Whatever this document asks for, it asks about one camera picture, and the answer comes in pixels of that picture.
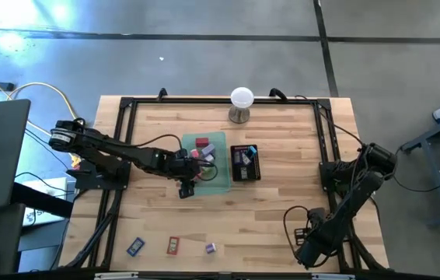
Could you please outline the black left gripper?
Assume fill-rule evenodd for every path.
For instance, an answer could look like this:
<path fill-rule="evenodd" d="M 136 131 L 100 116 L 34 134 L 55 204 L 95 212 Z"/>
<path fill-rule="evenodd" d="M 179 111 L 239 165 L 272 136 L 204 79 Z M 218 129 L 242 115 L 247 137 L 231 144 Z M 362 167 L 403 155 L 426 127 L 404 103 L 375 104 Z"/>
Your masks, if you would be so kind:
<path fill-rule="evenodd" d="M 172 159 L 172 176 L 177 180 L 194 180 L 202 170 L 213 170 L 212 163 L 199 162 L 194 157 L 189 157 L 186 149 L 179 149 Z M 201 180 L 210 180 L 210 177 L 201 177 Z"/>

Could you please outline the blue digital clock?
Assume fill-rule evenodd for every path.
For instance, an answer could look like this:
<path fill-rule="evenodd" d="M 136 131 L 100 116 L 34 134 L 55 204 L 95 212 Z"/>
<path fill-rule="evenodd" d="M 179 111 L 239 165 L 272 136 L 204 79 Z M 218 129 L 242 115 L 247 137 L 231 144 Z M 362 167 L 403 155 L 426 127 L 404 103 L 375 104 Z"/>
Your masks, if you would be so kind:
<path fill-rule="evenodd" d="M 143 248 L 144 245 L 145 245 L 145 241 L 140 237 L 136 237 L 135 240 L 129 246 L 129 248 L 127 248 L 127 253 L 130 256 L 135 257 L 139 253 L 139 251 Z"/>

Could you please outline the black aluminium table frame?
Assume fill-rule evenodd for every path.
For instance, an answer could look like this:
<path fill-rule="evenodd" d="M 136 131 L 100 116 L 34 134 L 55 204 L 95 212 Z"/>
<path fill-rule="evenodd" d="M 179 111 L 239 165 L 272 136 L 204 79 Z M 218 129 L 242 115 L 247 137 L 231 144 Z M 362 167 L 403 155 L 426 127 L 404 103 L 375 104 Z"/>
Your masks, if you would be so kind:
<path fill-rule="evenodd" d="M 142 97 L 126 110 L 119 96 L 103 96 L 95 128 L 112 134 L 122 114 L 123 138 L 133 143 L 175 149 L 184 134 L 222 131 L 229 145 L 255 144 L 261 179 L 232 184 L 224 194 L 180 199 L 172 180 L 133 169 L 123 194 L 110 268 L 114 271 L 300 272 L 288 239 L 304 226 L 306 209 L 329 205 L 318 165 L 324 156 L 351 160 L 358 133 L 348 98 L 333 98 L 330 109 L 340 126 L 330 136 L 316 124 L 313 107 L 262 98 L 250 109 L 250 120 L 233 124 L 226 98 Z M 177 255 L 166 253 L 177 236 Z M 127 248 L 140 237 L 145 245 L 132 257 Z M 214 243 L 216 251 L 205 247 Z"/>

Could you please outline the white bulb table lamp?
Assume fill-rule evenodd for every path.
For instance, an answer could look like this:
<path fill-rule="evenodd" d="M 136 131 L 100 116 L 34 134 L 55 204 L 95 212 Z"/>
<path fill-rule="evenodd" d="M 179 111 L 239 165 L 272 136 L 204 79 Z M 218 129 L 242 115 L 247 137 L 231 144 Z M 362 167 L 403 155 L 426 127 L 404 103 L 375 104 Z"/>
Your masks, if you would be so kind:
<path fill-rule="evenodd" d="M 250 119 L 250 107 L 254 102 L 253 92 L 246 87 L 238 87 L 231 93 L 232 106 L 229 108 L 229 120 L 236 124 L 246 123 Z"/>

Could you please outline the black slotted plastic basket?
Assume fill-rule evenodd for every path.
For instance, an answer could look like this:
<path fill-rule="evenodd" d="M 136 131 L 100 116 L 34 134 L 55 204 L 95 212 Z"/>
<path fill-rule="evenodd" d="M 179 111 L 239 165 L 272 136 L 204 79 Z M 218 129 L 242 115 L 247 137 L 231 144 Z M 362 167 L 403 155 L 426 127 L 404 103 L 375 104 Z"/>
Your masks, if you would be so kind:
<path fill-rule="evenodd" d="M 232 179 L 234 181 L 255 181 L 261 179 L 261 172 L 260 172 L 260 160 L 259 160 L 259 152 L 257 145 L 252 144 L 256 150 L 257 154 L 251 159 L 252 163 L 249 166 L 245 166 L 242 161 L 242 154 L 246 154 L 246 150 L 251 145 L 231 145 L 230 146 L 230 152 L 231 152 L 231 164 L 232 164 Z M 241 163 L 235 164 L 234 163 L 234 153 L 239 152 Z M 242 180 L 240 176 L 240 168 L 246 167 L 248 171 L 249 178 L 247 180 Z"/>

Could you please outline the red digital clock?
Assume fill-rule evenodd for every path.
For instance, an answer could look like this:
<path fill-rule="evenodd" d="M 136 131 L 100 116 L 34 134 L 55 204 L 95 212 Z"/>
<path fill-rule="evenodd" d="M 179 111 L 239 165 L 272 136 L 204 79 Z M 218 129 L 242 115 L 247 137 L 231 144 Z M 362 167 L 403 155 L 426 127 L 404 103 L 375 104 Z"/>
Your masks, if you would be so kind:
<path fill-rule="evenodd" d="M 166 253 L 168 255 L 177 255 L 178 249 L 179 249 L 179 244 L 180 244 L 180 238 L 177 236 L 171 236 L 169 238 L 169 243 L 168 243 Z"/>

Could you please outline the silver aluminium bar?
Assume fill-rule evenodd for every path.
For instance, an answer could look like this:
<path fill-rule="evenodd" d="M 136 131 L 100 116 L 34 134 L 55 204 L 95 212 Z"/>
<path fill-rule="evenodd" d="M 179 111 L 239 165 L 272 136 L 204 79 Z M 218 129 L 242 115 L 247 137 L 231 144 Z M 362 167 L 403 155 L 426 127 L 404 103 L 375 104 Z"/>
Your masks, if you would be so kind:
<path fill-rule="evenodd" d="M 139 279 L 137 272 L 120 271 L 120 272 L 104 272 L 94 275 L 93 280 L 136 280 Z"/>
<path fill-rule="evenodd" d="M 312 273 L 312 280 L 356 280 L 354 275 L 332 274 L 332 273 Z"/>

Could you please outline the white cardboard box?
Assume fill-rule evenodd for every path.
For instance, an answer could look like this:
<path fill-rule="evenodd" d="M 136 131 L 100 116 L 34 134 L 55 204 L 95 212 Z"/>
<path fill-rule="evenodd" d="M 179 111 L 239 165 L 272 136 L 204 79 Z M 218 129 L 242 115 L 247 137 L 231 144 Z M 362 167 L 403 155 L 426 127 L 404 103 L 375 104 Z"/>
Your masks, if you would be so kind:
<path fill-rule="evenodd" d="M 24 181 L 23 185 L 56 198 L 67 198 L 68 182 L 65 177 L 46 179 L 45 182 L 47 184 L 42 183 L 40 180 L 30 180 Z M 63 220 L 64 218 L 60 216 L 53 215 L 39 209 L 26 208 L 23 216 L 23 227 L 60 222 Z"/>

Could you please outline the teal translucent plastic bin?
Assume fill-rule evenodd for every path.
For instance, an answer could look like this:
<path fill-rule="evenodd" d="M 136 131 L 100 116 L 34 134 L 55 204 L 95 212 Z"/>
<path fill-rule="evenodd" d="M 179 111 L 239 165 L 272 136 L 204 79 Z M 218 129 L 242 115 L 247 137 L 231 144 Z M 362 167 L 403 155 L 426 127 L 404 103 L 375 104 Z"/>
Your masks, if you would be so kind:
<path fill-rule="evenodd" d="M 192 149 L 196 149 L 199 152 L 200 157 L 199 164 L 209 163 L 201 154 L 203 148 L 197 148 L 195 146 L 195 138 L 208 137 L 210 144 L 215 145 L 215 154 L 213 155 L 215 161 L 213 164 L 213 170 L 202 170 L 199 175 L 203 177 L 210 177 L 210 180 L 196 181 L 194 187 L 195 195 L 211 195 L 211 194 L 223 194 L 228 192 L 231 187 L 230 172 L 229 172 L 229 155 L 227 149 L 227 142 L 225 133 L 222 131 L 200 133 L 200 134 L 184 134 L 182 137 L 183 147 L 189 152 Z"/>

